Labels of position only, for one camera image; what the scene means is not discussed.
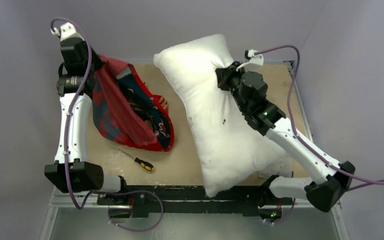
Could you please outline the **white pillow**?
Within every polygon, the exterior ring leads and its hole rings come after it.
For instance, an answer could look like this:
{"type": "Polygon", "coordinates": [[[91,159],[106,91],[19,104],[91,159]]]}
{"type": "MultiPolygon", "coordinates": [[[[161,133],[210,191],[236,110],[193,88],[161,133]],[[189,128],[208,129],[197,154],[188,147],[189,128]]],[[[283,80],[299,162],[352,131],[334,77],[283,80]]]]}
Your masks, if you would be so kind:
{"type": "Polygon", "coordinates": [[[233,61],[221,34],[166,48],[153,57],[153,64],[183,102],[209,197],[256,172],[265,177],[288,177],[292,172],[292,158],[253,130],[232,95],[218,88],[216,69],[233,61]]]}

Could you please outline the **red pillowcase with grey print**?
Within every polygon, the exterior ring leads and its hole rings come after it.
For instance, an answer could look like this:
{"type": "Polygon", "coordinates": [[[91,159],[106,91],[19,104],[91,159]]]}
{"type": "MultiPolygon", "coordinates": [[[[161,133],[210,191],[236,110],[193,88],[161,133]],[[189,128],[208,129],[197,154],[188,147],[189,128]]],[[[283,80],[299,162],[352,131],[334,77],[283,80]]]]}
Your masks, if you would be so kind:
{"type": "Polygon", "coordinates": [[[168,102],[151,93],[135,67],[100,56],[102,68],[94,72],[92,120],[106,139],[127,147],[168,152],[175,141],[168,102]]]}

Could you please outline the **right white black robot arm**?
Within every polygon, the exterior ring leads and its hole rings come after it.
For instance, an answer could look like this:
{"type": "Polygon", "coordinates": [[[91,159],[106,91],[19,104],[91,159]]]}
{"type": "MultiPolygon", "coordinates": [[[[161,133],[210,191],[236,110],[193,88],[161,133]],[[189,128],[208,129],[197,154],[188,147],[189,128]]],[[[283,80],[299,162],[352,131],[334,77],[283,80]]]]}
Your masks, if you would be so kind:
{"type": "Polygon", "coordinates": [[[329,212],[350,188],[355,166],[341,163],[314,145],[297,130],[290,118],[267,99],[263,76],[245,71],[238,61],[215,70],[217,86],[231,93],[247,124],[278,144],[308,173],[307,178],[272,175],[261,185],[260,205],[281,198],[309,201],[316,209],[329,212]]]}

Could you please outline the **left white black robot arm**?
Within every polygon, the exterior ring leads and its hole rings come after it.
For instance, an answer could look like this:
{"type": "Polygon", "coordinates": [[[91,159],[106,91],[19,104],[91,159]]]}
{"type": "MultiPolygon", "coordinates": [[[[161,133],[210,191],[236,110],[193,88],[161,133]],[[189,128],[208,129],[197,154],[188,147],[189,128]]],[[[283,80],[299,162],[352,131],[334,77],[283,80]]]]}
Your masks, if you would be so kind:
{"type": "Polygon", "coordinates": [[[129,191],[120,176],[105,175],[100,165],[90,162],[87,151],[89,113],[95,70],[104,62],[81,36],[61,39],[63,63],[56,83],[61,109],[61,128],[52,164],[44,167],[46,178],[62,193],[107,192],[118,205],[126,203],[129,191]]]}

